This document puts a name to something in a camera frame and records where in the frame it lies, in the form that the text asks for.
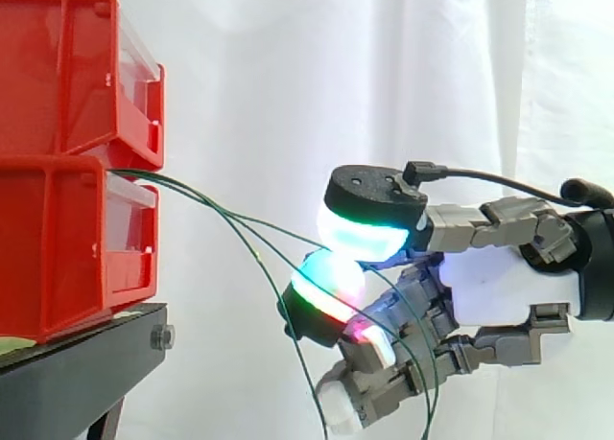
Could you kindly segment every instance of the white curtain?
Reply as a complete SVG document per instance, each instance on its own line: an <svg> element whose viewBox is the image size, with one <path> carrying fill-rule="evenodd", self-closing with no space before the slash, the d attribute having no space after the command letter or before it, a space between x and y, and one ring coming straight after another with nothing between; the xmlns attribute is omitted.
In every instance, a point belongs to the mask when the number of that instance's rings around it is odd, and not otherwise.
<svg viewBox="0 0 614 440"><path fill-rule="evenodd" d="M315 236L335 166L410 158L552 192L573 175L614 188L609 0L121 2L166 65L164 172L236 211ZM502 194L466 180L428 189L434 202ZM129 395L119 439L319 438L254 262L181 197L164 193L162 217L158 299L177 345ZM307 249L275 241L295 260ZM265 253L285 287L290 271ZM574 323L541 367L450 379L431 438L614 438L613 337L614 325ZM315 377L340 357L303 347ZM357 438L419 438L423 423L423 401L408 400Z"/></svg>

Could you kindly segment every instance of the robotic hand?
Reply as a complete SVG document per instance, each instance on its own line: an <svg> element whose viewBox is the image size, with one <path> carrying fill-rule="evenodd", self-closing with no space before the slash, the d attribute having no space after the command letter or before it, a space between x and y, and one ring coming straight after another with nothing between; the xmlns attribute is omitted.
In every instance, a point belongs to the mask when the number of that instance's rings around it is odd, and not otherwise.
<svg viewBox="0 0 614 440"><path fill-rule="evenodd" d="M487 179L535 197L479 208L427 205L420 184L448 176ZM591 210L560 215L549 201ZM331 251L310 255L300 269L307 275L295 273L282 315L298 337L342 351L317 388L335 433L366 428L433 388L432 356L439 384L481 364L537 364L541 335L569 333L569 315L614 317L614 197L592 183L568 180L554 197L426 162L410 162L403 172L343 166L332 173L324 203L319 232ZM405 266L396 290L364 312L396 338L347 307L357 304L364 270L393 266ZM454 335L465 325L480 329Z"/></svg>

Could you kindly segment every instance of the screw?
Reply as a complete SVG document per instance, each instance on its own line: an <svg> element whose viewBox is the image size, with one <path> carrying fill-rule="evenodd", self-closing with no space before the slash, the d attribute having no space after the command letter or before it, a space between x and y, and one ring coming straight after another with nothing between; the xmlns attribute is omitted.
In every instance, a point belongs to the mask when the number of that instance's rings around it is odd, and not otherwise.
<svg viewBox="0 0 614 440"><path fill-rule="evenodd" d="M168 351L175 345L175 327L173 325L156 325L152 330L152 349Z"/></svg>

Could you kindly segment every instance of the stacked storage bin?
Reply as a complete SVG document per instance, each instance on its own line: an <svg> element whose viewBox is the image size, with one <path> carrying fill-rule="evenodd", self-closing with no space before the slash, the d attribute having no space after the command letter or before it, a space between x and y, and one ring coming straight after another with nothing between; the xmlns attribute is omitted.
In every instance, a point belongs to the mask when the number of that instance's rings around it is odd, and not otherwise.
<svg viewBox="0 0 614 440"><path fill-rule="evenodd" d="M0 0L0 336L45 342L155 294L164 72L117 0Z"/></svg>

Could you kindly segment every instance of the black shelf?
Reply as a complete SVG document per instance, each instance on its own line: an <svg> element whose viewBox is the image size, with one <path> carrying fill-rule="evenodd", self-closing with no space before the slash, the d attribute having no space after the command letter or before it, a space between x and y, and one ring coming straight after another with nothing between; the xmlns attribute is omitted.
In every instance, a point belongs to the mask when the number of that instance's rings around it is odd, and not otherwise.
<svg viewBox="0 0 614 440"><path fill-rule="evenodd" d="M0 357L0 439L114 438L126 394L165 358L155 334L165 304L50 344Z"/></svg>

